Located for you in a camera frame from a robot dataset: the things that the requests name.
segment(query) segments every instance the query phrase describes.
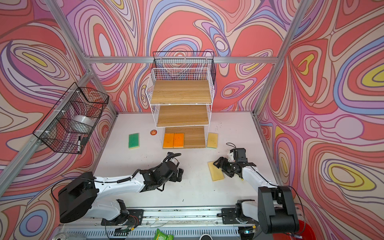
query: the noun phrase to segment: robotic arm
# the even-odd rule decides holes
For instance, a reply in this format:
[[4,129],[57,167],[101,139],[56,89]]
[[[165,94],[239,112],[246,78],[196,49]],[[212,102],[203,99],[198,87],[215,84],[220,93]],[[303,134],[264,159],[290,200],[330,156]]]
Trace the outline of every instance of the robotic arm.
[[129,212],[124,201],[106,200],[106,197],[125,192],[164,190],[167,181],[181,182],[184,170],[177,170],[175,157],[180,153],[169,152],[156,167],[136,170],[122,177],[94,177],[85,172],[59,191],[60,222],[69,223],[81,217],[104,218],[112,225],[123,224]]
[[[292,192],[287,186],[278,186],[261,174],[252,162],[248,162],[244,148],[230,150],[228,159],[221,157],[214,162],[229,177],[237,174],[258,191],[255,200],[238,200],[234,212],[239,223],[254,219],[259,222],[264,233],[297,232],[299,221]],[[274,207],[273,201],[282,207]]]

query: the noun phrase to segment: orange sponge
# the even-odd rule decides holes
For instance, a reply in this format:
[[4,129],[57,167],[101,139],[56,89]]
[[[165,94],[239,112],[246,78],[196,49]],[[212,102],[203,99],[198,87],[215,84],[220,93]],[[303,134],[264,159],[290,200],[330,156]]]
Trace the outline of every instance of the orange sponge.
[[173,148],[173,138],[175,134],[174,133],[166,133],[164,134],[164,143],[163,148]]
[[184,147],[184,133],[175,133],[173,140],[174,148],[183,148]]

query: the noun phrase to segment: three-tier shelf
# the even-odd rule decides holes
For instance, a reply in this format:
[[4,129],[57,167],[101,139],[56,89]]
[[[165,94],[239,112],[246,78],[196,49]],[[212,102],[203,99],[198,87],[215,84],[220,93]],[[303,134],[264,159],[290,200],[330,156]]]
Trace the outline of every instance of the three-tier shelf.
[[213,52],[154,52],[146,95],[161,146],[165,133],[184,133],[184,148],[206,146],[215,76]]

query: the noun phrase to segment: top shelf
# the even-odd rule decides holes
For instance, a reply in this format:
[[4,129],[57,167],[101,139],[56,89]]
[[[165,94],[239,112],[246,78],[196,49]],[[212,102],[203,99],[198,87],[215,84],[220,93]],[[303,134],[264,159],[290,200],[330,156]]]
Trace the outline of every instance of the top shelf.
[[157,80],[151,105],[212,104],[207,80]]

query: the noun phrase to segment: green sponge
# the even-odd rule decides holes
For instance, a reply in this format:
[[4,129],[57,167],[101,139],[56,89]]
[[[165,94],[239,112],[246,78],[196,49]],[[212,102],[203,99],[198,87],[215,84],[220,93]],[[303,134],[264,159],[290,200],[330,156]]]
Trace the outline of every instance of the green sponge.
[[128,143],[128,148],[138,148],[139,145],[139,134],[138,133],[133,133],[129,135],[129,143]]

